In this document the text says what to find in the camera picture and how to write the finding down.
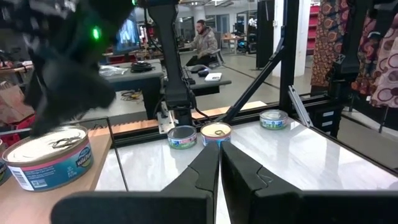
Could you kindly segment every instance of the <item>man sitting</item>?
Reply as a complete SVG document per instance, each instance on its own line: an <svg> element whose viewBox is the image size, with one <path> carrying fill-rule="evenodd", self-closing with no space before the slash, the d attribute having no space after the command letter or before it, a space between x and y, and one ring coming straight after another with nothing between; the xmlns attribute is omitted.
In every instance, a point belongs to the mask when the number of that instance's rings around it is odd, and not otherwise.
<svg viewBox="0 0 398 224"><path fill-rule="evenodd" d="M216 60L210 54L218 49L218 43L211 27L207 27L204 20L200 19L197 22L196 29L198 35L191 43L191 48L196 49L198 55L193 56L186 66L206 65L208 67Z"/></svg>

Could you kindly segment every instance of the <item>chair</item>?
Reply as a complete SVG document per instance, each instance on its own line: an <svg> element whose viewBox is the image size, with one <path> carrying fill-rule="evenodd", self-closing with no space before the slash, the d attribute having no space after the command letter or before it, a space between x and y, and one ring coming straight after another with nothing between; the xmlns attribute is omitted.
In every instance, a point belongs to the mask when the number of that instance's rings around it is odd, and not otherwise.
<svg viewBox="0 0 398 224"><path fill-rule="evenodd" d="M215 35L217 43L218 43L218 49L210 54L210 56L215 57L217 59L216 61L211 62L209 64L209 67L211 69L218 68L224 64L223 55L221 54L221 33L214 32L214 35Z"/></svg>

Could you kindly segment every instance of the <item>tuna can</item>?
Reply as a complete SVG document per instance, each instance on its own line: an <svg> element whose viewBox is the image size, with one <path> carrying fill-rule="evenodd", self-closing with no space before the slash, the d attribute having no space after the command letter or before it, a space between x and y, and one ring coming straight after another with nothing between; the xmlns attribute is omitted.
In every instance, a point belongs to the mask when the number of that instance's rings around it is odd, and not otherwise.
<svg viewBox="0 0 398 224"><path fill-rule="evenodd" d="M288 117L284 111L267 110L260 114L260 124L266 129L279 130L286 127Z"/></svg>
<svg viewBox="0 0 398 224"><path fill-rule="evenodd" d="M173 149L188 149L197 143L197 130L188 125L177 126L168 131L167 137Z"/></svg>
<svg viewBox="0 0 398 224"><path fill-rule="evenodd" d="M203 145L207 146L209 142L217 142L218 146L221 145L222 141L231 141L232 128L226 123L210 123L201 127L201 135Z"/></svg>
<svg viewBox="0 0 398 224"><path fill-rule="evenodd" d="M5 150L6 150L6 145L0 139L0 153L3 154ZM11 176L11 171L7 168L6 161L0 158L0 185L5 183L5 181L7 181L10 176Z"/></svg>
<svg viewBox="0 0 398 224"><path fill-rule="evenodd" d="M73 182L93 165L87 129L65 126L39 138L25 138L8 148L2 158L28 191L56 189Z"/></svg>

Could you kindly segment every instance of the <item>cardboard box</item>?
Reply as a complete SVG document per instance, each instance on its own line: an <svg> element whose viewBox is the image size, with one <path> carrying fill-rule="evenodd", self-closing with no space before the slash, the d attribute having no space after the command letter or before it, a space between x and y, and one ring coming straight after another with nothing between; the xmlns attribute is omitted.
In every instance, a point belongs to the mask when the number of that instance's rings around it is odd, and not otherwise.
<svg viewBox="0 0 398 224"><path fill-rule="evenodd" d="M17 85L0 83L0 121L17 123L35 113L32 107L23 103L24 94Z"/></svg>

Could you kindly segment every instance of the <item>white marble surface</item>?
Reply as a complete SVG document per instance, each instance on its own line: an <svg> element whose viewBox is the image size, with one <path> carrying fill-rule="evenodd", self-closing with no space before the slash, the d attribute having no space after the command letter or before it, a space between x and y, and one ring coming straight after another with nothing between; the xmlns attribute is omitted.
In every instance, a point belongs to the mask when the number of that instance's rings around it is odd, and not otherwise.
<svg viewBox="0 0 398 224"><path fill-rule="evenodd" d="M398 178L290 121L283 130L270 131L258 122L233 127L232 142L274 174L303 190L398 190ZM120 148L130 190L160 191L173 181L203 149L170 149L167 140ZM114 154L109 153L98 190L122 190ZM221 181L218 190L218 224L229 223Z"/></svg>

